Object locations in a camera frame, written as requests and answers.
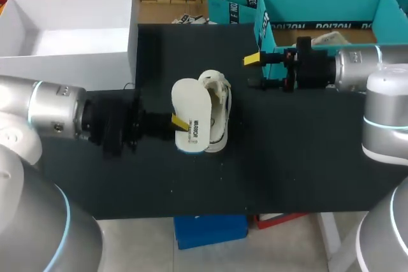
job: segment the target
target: black table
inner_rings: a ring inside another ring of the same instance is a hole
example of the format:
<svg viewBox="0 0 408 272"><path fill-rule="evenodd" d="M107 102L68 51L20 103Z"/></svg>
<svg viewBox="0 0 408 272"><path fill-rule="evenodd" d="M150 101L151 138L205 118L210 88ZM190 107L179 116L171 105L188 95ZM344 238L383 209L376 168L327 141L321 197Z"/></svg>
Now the black table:
<svg viewBox="0 0 408 272"><path fill-rule="evenodd" d="M135 155L104 160L85 141L43 140L46 175L96 218L369 210L408 175L361 151L364 95L248 89L247 77L259 75L241 65L257 50L251 25L139 29L146 109L172 111L178 79L222 71L233 89L228 144L194 156L144 138Z"/></svg>

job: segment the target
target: floor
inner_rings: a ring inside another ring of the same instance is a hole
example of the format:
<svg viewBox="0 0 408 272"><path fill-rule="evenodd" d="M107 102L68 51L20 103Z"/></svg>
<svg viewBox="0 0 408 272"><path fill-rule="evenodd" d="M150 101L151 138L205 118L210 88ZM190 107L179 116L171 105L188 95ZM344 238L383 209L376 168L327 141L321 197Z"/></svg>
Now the floor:
<svg viewBox="0 0 408 272"><path fill-rule="evenodd" d="M340 237L364 213L336 213ZM106 261L103 272L273 271L327 272L316 216L268 229L250 228L242 240L179 250L172 218L102 220ZM360 272L356 263L349 272Z"/></svg>

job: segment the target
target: shoe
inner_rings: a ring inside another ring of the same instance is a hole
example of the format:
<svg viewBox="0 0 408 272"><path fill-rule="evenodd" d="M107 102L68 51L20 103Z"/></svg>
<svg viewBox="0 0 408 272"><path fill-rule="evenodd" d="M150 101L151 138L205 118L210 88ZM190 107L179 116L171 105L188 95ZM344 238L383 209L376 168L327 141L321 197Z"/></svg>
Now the shoe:
<svg viewBox="0 0 408 272"><path fill-rule="evenodd" d="M206 152L221 151L228 140L228 119L231 111L231 85L216 70L204 71L198 81L208 90L211 98L210 145Z"/></svg>
<svg viewBox="0 0 408 272"><path fill-rule="evenodd" d="M189 129L175 132L176 147L187 154L204 152L210 145L211 99L196 79L181 79L171 90L176 116L189 124Z"/></svg>

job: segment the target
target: robotic arm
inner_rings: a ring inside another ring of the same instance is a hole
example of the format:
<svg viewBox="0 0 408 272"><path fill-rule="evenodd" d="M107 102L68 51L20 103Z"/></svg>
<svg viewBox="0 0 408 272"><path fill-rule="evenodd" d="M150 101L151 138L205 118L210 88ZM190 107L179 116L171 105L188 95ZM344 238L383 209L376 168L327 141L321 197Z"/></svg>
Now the robotic arm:
<svg viewBox="0 0 408 272"><path fill-rule="evenodd" d="M351 46L329 56L327 50L312 49L310 38L298 38L296 48L283 54L259 52L255 58L250 64L282 62L288 73L283 80L249 80L250 87L292 92L332 85L339 91L365 92L364 153L408 166L408 45Z"/></svg>
<svg viewBox="0 0 408 272"><path fill-rule="evenodd" d="M136 150L143 135L171 140L186 131L171 113L144 110L140 92L123 98L87 99L83 88L0 76L0 113L18 116L40 136L86 139L118 157L124 146Z"/></svg>
<svg viewBox="0 0 408 272"><path fill-rule="evenodd" d="M180 124L146 112L137 91L132 101L90 100L79 87L0 76L0 270L103 270L98 223L36 167L39 135L86 139L117 157L143 135L173 139Z"/></svg>

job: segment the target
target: white box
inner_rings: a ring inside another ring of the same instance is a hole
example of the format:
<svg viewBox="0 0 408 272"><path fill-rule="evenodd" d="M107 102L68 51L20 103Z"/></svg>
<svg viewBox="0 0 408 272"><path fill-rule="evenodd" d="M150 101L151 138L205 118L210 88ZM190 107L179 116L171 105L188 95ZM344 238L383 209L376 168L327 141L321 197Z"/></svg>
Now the white box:
<svg viewBox="0 0 408 272"><path fill-rule="evenodd" d="M123 89L135 82L139 7L137 0L8 0L0 75Z"/></svg>

